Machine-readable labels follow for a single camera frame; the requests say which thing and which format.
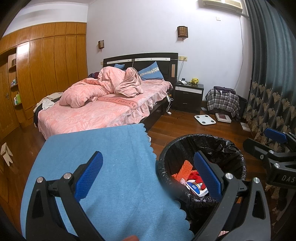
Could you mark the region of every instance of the metal screw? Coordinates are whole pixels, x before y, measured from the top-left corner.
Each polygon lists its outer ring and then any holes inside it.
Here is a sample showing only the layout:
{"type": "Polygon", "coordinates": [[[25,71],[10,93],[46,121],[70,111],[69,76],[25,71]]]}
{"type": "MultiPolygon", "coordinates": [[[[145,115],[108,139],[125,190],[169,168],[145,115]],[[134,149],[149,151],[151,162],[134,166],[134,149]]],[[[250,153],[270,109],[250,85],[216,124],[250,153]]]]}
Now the metal screw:
{"type": "Polygon", "coordinates": [[[69,173],[69,172],[67,172],[67,173],[64,174],[63,177],[64,177],[65,179],[69,179],[69,178],[71,178],[71,176],[72,176],[72,174],[69,173]]]}
{"type": "Polygon", "coordinates": [[[260,179],[257,178],[257,177],[254,177],[254,178],[253,178],[253,181],[254,181],[255,183],[259,183],[259,182],[260,182],[260,179]]]}
{"type": "Polygon", "coordinates": [[[233,178],[233,175],[231,174],[231,173],[226,173],[225,174],[225,177],[227,178],[227,179],[229,179],[229,180],[231,180],[232,178],[233,178]]]}
{"type": "Polygon", "coordinates": [[[38,182],[38,183],[43,182],[43,177],[38,177],[38,178],[37,178],[37,182],[38,182]]]}

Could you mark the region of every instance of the dark green curtain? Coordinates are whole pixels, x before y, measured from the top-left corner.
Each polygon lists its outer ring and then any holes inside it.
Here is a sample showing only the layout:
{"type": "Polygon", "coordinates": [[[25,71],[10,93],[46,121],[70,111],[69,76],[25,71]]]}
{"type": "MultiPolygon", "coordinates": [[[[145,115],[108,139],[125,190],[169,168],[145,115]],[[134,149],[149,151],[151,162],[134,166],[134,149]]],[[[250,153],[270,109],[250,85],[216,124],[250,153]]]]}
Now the dark green curtain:
{"type": "Polygon", "coordinates": [[[253,76],[244,117],[255,139],[277,152],[287,148],[264,136],[266,128],[296,134],[296,40],[265,0],[246,0],[253,45],[253,76]]]}

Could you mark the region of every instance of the black trash bag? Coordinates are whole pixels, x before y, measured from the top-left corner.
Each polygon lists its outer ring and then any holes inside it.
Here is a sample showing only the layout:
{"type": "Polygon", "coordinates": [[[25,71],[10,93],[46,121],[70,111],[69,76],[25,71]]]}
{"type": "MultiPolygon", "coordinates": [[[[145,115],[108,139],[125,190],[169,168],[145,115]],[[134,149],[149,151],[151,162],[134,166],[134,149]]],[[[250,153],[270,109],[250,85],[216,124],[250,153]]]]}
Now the black trash bag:
{"type": "Polygon", "coordinates": [[[201,150],[207,159],[216,163],[224,172],[245,180],[246,163],[241,151],[229,140],[205,134],[190,134],[171,141],[161,152],[156,164],[157,175],[171,195],[181,202],[187,219],[192,221],[191,230],[195,233],[206,221],[218,203],[211,196],[198,197],[172,175],[178,173],[185,160],[194,167],[193,156],[201,150]]]}

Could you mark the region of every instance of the blue pillow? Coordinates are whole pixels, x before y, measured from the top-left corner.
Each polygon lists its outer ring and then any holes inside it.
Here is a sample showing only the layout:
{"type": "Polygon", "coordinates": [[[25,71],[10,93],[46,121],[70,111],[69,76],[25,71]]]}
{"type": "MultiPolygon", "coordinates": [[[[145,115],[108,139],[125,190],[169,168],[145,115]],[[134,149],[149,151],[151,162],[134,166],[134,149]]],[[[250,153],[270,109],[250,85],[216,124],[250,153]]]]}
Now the blue pillow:
{"type": "Polygon", "coordinates": [[[125,64],[115,64],[114,67],[118,69],[123,69],[125,64]]]}
{"type": "Polygon", "coordinates": [[[164,79],[156,61],[153,64],[151,64],[149,67],[140,70],[138,73],[142,80],[163,80],[164,79]]]}

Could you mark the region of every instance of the yellow plush toy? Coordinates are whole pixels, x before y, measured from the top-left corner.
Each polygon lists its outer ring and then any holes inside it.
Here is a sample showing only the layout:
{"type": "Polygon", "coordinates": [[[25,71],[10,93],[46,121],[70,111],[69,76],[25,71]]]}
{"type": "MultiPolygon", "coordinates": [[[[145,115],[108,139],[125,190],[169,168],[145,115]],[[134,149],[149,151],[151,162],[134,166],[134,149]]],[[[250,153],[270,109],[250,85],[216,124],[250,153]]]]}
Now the yellow plush toy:
{"type": "Polygon", "coordinates": [[[190,83],[196,85],[196,84],[198,83],[198,79],[193,78],[193,79],[190,81],[190,83]]]}

